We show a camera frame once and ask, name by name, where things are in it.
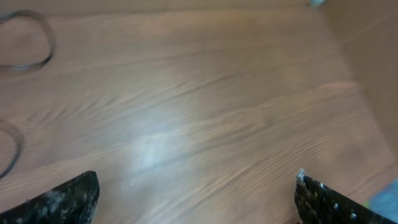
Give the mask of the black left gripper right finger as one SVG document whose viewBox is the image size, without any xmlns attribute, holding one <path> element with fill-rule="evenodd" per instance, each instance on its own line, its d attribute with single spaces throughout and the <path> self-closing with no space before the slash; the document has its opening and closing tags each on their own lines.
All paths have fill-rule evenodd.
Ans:
<svg viewBox="0 0 398 224">
<path fill-rule="evenodd" d="M 397 224 L 305 175 L 303 169 L 296 175 L 294 202 L 306 224 Z"/>
</svg>

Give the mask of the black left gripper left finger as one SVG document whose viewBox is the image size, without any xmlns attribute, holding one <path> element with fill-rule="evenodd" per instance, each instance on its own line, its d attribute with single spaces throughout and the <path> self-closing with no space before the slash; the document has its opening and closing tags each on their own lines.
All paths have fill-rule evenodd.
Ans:
<svg viewBox="0 0 398 224">
<path fill-rule="evenodd" d="M 2 224 L 90 224 L 100 196 L 95 171 L 84 172 L 1 213 Z"/>
</svg>

